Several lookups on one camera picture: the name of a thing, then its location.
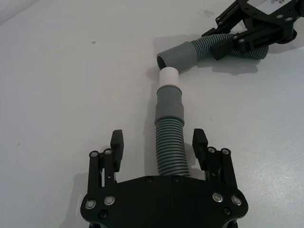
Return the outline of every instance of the tube end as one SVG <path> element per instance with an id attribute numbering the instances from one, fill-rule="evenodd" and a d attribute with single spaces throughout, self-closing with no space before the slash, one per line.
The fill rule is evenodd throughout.
<path id="1" fill-rule="evenodd" d="M 165 67 L 160 71 L 159 88 L 163 86 L 179 87 L 179 72 L 173 67 Z"/>

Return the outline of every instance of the white table surface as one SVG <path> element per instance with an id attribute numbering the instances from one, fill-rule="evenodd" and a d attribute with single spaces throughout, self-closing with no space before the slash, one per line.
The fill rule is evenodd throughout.
<path id="1" fill-rule="evenodd" d="M 230 3 L 39 0 L 3 23 L 0 227 L 88 227 L 88 153 L 112 130 L 124 133 L 118 181 L 157 174 L 156 54 L 199 38 Z M 233 151 L 249 203 L 240 228 L 303 227 L 304 20 L 296 28 L 265 60 L 207 59 L 180 76 L 192 176 L 202 172 L 189 144 L 203 128 Z"/>

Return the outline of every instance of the flexible tube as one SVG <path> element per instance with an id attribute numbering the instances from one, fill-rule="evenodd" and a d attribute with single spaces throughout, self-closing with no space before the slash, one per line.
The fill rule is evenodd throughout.
<path id="1" fill-rule="evenodd" d="M 173 67 L 178 71 L 192 67 L 197 61 L 212 55 L 211 47 L 216 43 L 229 39 L 233 34 L 216 34 L 205 36 L 191 42 L 182 43 L 157 55 L 157 64 L 160 69 Z M 263 59 L 268 52 L 268 46 L 260 47 L 248 53 L 231 50 L 230 55 L 252 59 Z"/>
<path id="2" fill-rule="evenodd" d="M 178 71 L 173 67 L 160 71 L 155 114 L 156 158 L 160 175 L 190 176 L 184 145 L 184 109 L 178 76 Z"/>

